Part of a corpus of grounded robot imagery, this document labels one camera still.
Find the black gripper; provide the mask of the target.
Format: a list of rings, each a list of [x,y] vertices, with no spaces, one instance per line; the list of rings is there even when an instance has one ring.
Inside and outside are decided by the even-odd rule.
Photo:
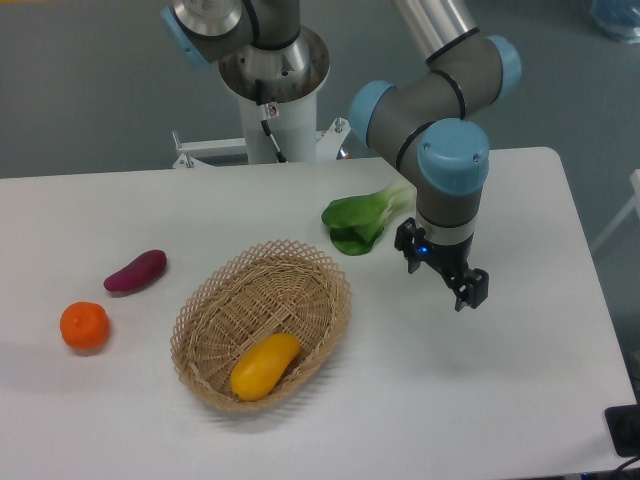
[[[482,269],[470,269],[468,256],[473,236],[455,245],[439,245],[426,239],[426,232],[416,227],[409,217],[396,229],[394,247],[407,262],[407,271],[414,273],[426,263],[439,273],[456,296],[454,309],[476,309],[489,293],[489,274]]]

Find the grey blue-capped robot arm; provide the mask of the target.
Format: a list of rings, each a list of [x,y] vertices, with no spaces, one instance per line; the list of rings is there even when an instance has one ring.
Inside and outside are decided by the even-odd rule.
[[[395,246],[410,270],[441,275],[458,307],[475,308],[489,277],[468,264],[489,145],[469,116],[511,92],[521,77],[517,50],[485,37],[461,1],[400,1],[397,10],[427,72],[399,88],[384,81],[353,98],[352,132],[417,191],[416,214]],[[194,65],[216,65],[241,111],[253,164],[314,161],[316,96],[329,72],[324,41],[300,20],[296,1],[172,1],[161,13]]]

